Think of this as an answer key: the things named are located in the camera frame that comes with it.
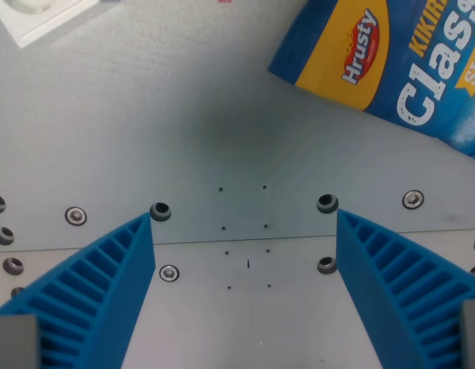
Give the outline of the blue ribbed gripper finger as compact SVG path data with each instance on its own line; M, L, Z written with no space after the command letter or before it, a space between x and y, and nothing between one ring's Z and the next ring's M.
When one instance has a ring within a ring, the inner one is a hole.
M461 368L459 315L475 277L424 246L337 212L337 269L384 368Z
M120 368L155 271L149 214L85 246L0 306L38 319L42 368Z

